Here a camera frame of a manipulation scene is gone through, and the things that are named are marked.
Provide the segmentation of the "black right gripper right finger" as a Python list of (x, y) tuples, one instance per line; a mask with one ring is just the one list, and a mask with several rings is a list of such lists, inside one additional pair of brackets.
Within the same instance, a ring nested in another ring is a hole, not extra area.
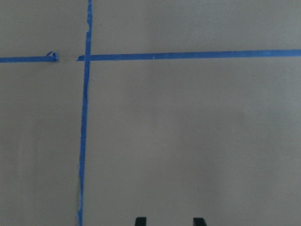
[(194, 226), (207, 226), (204, 218), (193, 218)]

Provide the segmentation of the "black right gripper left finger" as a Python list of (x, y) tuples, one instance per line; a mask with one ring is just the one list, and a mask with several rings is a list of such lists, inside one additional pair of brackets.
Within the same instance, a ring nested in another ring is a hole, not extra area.
[(146, 217), (137, 217), (135, 219), (135, 226), (146, 226)]

